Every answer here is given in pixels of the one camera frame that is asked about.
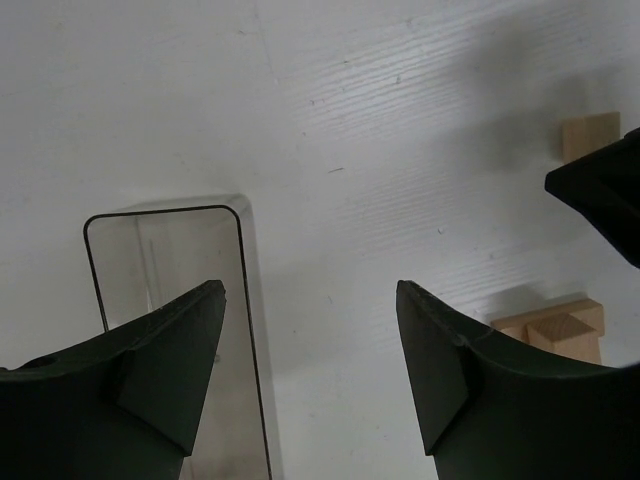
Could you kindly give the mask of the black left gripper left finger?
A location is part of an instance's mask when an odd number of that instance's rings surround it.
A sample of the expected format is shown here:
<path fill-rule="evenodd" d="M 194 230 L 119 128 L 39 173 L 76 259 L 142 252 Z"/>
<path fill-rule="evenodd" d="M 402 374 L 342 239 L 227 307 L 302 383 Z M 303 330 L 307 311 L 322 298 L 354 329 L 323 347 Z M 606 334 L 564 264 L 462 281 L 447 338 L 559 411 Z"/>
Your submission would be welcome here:
<path fill-rule="evenodd" d="M 194 449 L 226 292 L 165 306 L 1 373 L 5 479 L 176 479 Z"/>

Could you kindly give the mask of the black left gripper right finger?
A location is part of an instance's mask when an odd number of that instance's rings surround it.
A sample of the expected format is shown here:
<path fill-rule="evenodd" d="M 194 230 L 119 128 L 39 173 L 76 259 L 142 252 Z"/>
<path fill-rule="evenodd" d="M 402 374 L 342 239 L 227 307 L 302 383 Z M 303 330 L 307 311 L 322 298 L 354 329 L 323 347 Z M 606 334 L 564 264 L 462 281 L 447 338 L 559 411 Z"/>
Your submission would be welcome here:
<path fill-rule="evenodd" d="M 396 290 L 425 453 L 441 479 L 635 479 L 639 368 L 526 345 L 411 281 Z"/>

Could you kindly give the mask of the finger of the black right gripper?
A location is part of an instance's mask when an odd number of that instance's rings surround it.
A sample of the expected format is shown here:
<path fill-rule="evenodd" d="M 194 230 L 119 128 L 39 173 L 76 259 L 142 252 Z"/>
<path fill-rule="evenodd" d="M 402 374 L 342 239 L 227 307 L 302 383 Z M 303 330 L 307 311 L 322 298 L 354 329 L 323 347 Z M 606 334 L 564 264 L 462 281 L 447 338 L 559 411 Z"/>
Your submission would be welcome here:
<path fill-rule="evenodd" d="M 579 212 L 639 266 L 639 130 L 546 175 L 546 192 Z"/>

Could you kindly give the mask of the light wood cylinder block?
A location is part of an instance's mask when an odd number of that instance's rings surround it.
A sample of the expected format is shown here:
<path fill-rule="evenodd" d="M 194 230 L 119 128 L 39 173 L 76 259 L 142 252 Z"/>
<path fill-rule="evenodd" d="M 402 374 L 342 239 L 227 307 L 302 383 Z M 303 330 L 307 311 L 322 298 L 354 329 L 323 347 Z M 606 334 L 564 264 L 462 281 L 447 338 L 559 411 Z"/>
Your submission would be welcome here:
<path fill-rule="evenodd" d="M 562 160 L 571 163 L 621 139 L 618 111 L 569 118 L 562 121 Z"/>

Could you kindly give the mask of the long light wood block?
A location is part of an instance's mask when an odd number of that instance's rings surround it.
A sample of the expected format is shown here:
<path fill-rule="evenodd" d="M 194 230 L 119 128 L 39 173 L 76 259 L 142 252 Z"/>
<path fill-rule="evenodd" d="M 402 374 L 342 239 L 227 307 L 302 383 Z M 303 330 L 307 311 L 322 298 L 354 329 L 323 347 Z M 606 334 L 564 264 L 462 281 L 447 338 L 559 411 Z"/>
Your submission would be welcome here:
<path fill-rule="evenodd" d="M 491 326 L 525 344 L 529 344 L 526 326 L 535 320 L 570 314 L 598 331 L 599 339 L 605 335 L 604 308 L 591 299 L 581 299 L 564 304 L 533 310 L 491 322 Z"/>

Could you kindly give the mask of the clear plastic box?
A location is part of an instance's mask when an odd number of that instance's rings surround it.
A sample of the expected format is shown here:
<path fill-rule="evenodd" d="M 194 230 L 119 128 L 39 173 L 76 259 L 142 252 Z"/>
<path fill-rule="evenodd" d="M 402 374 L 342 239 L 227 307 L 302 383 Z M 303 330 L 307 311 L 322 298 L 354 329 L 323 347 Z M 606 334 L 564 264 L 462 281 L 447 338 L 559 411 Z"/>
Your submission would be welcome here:
<path fill-rule="evenodd" d="M 91 217 L 83 235 L 105 330 L 206 280 L 224 285 L 216 360 L 182 478 L 283 478 L 249 200 L 228 194 L 138 204 Z"/>

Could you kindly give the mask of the light wood letter cube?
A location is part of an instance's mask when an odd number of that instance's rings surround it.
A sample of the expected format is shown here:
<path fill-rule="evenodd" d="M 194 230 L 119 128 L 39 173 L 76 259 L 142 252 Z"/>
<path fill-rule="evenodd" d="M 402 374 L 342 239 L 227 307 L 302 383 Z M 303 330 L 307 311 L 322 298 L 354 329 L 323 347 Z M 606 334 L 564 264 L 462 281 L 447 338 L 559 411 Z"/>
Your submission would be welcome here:
<path fill-rule="evenodd" d="M 570 314 L 535 320 L 526 326 L 531 346 L 592 364 L 601 363 L 598 331 Z"/>

